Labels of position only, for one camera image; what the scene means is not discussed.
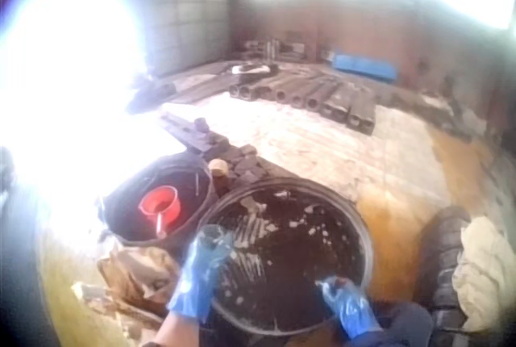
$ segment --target black plastic tub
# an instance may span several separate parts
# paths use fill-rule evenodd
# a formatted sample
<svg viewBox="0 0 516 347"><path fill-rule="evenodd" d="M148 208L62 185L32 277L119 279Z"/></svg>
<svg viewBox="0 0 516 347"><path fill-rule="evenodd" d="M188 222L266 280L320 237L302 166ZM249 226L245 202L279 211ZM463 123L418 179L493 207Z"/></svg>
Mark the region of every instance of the black plastic tub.
<svg viewBox="0 0 516 347"><path fill-rule="evenodd" d="M164 239L138 209L139 202L158 186L174 186L181 200L181 213L167 227ZM126 246L157 246L169 251L185 247L199 220L218 200L207 163L191 153L166 156L151 163L102 200L99 218Z"/></svg>
<svg viewBox="0 0 516 347"><path fill-rule="evenodd" d="M233 190L203 224L232 231L214 309L246 332L286 336L334 318L316 285L331 275L365 289L372 276L368 229L353 205L300 178L273 178Z"/></svg>

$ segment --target person's right hand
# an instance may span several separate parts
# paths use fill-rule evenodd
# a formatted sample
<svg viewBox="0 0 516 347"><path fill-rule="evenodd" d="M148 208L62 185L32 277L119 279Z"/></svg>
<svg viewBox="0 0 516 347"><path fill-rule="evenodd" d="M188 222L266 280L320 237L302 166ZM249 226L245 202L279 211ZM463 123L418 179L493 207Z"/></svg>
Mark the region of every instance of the person's right hand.
<svg viewBox="0 0 516 347"><path fill-rule="evenodd" d="M332 276L318 284L324 301L339 317L344 331L351 339L366 332L382 330L368 300L351 280Z"/></svg>

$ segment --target small container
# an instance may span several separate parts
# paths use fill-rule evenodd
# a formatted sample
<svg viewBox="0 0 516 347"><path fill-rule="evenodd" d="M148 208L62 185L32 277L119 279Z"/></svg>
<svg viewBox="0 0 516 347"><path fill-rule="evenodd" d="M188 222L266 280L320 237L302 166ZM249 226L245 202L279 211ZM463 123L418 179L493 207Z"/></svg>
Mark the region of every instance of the small container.
<svg viewBox="0 0 516 347"><path fill-rule="evenodd" d="M147 192L138 208L158 227L157 231L165 231L179 216L181 202L175 187L161 186Z"/></svg>

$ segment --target blue rubber glove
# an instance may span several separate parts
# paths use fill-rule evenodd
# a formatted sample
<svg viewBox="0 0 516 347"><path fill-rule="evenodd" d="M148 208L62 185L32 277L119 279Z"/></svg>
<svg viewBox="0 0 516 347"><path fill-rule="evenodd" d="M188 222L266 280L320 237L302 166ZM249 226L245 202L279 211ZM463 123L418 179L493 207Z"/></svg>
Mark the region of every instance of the blue rubber glove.
<svg viewBox="0 0 516 347"><path fill-rule="evenodd" d="M381 331L362 291L347 278L329 277L318 282L324 301L339 317L344 331L351 339L366 332Z"/></svg>
<svg viewBox="0 0 516 347"><path fill-rule="evenodd" d="M188 249L181 277L167 308L205 322L218 280L218 268L233 249L232 233L221 226L201 228Z"/></svg>

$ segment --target stacked tire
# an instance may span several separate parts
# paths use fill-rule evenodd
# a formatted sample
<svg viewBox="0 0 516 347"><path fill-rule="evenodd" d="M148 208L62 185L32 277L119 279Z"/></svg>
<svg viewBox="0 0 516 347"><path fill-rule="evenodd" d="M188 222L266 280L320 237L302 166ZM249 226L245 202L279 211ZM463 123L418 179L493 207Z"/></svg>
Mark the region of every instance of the stacked tire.
<svg viewBox="0 0 516 347"><path fill-rule="evenodd" d="M452 276L464 251L460 233L470 222L465 209L450 206L438 212L422 233L414 301L425 307L434 319L431 340L434 347L453 345L456 339L464 343L464 338L468 339L460 330L466 315L460 309Z"/></svg>

